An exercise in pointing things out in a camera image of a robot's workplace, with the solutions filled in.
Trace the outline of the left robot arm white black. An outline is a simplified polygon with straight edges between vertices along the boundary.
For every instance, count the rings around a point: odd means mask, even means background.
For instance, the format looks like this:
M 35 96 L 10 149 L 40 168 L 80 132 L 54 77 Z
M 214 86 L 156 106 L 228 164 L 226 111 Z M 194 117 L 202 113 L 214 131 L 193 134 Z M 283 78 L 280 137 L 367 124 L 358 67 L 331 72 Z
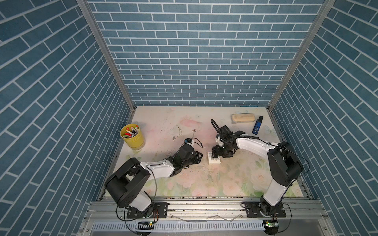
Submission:
M 203 154 L 190 144 L 183 144 L 176 153 L 160 162 L 140 162 L 132 157 L 104 183 L 119 208 L 133 207 L 141 212 L 150 208 L 152 198 L 143 191 L 145 184 L 159 178 L 171 178 L 183 169 L 201 162 Z

